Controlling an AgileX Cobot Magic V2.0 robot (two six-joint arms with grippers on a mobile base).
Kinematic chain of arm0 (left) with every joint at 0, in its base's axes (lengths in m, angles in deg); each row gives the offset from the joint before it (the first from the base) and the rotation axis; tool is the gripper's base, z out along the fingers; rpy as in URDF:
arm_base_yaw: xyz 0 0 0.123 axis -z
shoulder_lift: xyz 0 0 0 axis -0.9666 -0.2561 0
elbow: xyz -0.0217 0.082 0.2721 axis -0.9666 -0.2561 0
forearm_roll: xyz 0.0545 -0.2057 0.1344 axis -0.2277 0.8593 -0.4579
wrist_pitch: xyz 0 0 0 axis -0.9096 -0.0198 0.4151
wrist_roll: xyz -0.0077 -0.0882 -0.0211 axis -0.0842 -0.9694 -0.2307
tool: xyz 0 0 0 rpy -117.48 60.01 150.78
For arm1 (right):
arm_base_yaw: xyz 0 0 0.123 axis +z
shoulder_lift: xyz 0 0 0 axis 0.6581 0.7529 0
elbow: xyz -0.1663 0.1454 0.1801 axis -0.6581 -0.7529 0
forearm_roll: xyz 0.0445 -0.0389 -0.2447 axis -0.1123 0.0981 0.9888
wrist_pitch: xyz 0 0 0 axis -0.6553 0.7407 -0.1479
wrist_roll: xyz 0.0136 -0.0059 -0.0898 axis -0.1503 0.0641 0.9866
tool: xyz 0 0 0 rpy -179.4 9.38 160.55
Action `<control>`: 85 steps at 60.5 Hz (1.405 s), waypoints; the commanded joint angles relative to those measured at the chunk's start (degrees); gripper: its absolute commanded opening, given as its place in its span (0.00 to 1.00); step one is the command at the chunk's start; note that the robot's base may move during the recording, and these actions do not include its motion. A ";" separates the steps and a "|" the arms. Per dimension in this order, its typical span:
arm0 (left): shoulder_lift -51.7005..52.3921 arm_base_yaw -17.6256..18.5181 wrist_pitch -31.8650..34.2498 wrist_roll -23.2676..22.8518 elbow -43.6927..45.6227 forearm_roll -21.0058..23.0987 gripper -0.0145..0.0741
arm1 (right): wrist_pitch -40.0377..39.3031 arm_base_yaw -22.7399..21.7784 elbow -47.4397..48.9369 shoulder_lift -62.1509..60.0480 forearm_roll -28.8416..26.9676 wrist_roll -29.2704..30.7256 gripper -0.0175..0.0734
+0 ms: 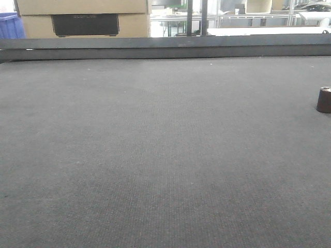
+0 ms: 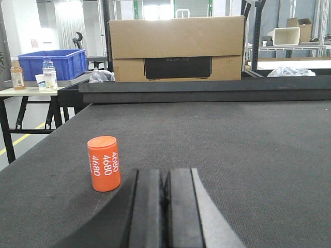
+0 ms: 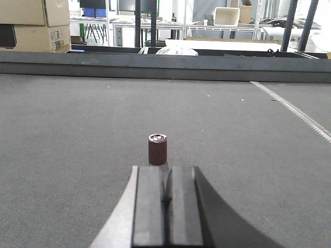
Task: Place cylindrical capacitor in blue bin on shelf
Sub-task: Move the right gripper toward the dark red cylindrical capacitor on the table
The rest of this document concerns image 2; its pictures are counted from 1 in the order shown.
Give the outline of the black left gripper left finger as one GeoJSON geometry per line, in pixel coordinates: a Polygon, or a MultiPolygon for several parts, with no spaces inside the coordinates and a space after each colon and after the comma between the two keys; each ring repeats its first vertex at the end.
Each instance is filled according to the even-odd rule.
{"type": "Polygon", "coordinates": [[[163,247],[162,178],[134,169],[112,199],[56,247],[163,247]]]}

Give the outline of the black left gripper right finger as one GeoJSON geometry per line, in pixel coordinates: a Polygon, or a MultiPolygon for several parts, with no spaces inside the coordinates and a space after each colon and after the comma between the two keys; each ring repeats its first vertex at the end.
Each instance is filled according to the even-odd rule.
{"type": "Polygon", "coordinates": [[[245,247],[202,184],[196,168],[168,172],[168,247],[245,247]]]}

